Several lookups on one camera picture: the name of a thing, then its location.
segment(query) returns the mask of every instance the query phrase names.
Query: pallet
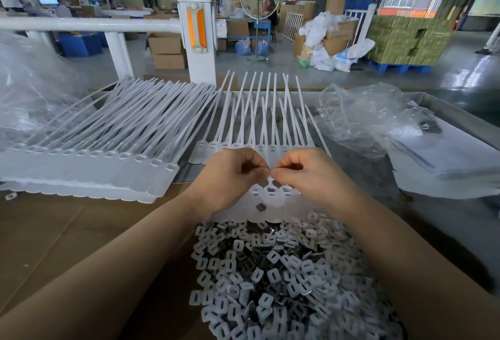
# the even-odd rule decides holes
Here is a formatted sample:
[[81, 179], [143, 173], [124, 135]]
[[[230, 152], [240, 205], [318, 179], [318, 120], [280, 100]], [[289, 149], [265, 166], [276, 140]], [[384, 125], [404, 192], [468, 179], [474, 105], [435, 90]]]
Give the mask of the pallet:
[[388, 69], [396, 70], [398, 74], [405, 74], [409, 70], [414, 70], [420, 74], [427, 74], [433, 68], [427, 65], [394, 65], [394, 64], [378, 64], [371, 59], [364, 59], [365, 62], [375, 68], [379, 74], [385, 73]]

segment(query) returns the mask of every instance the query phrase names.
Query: green boxes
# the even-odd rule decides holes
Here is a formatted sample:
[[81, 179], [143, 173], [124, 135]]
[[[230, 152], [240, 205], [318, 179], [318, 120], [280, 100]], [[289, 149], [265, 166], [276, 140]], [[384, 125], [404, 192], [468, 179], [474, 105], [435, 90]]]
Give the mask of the green boxes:
[[366, 57], [379, 64], [435, 65], [452, 25], [453, 21], [438, 19], [375, 15], [366, 35], [375, 46]]

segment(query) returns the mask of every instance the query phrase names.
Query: forearm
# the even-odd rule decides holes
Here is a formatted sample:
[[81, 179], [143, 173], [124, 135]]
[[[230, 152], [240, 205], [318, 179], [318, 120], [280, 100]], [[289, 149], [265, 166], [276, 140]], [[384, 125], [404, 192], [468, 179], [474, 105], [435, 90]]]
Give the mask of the forearm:
[[0, 338], [114, 338], [198, 215], [181, 194], [0, 319]]
[[401, 218], [365, 194], [345, 210], [346, 224], [412, 338], [500, 338], [498, 301]]

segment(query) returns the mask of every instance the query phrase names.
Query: finger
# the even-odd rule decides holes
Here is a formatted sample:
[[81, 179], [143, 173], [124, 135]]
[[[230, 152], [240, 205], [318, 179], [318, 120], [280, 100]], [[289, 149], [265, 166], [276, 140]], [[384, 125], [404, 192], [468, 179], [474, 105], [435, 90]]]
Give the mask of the finger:
[[300, 184], [300, 178], [303, 171], [279, 168], [271, 170], [271, 177], [282, 185], [297, 187]]
[[247, 181], [250, 185], [254, 185], [263, 179], [266, 179], [271, 174], [271, 171], [266, 167], [256, 167], [246, 173]]
[[241, 149], [235, 149], [234, 151], [238, 154], [238, 157], [240, 158], [241, 161], [241, 165], [250, 162], [255, 166], [264, 167], [268, 170], [270, 169], [266, 161], [260, 156], [260, 154], [258, 154], [252, 148], [241, 148]]
[[284, 157], [278, 161], [274, 168], [288, 167], [294, 164], [304, 165], [304, 163], [308, 160], [307, 153], [307, 149], [295, 149], [290, 152], [286, 152]]

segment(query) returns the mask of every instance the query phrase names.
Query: hand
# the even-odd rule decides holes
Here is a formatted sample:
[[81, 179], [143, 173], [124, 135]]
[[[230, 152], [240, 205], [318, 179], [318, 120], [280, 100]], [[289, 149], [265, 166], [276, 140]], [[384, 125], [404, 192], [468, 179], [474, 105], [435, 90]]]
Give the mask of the hand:
[[203, 219], [207, 219], [233, 206], [269, 173], [269, 166], [253, 149], [225, 149], [210, 158], [185, 193], [203, 207]]
[[314, 204], [340, 218], [363, 192], [322, 149], [304, 148], [286, 153], [271, 177], [299, 190]]

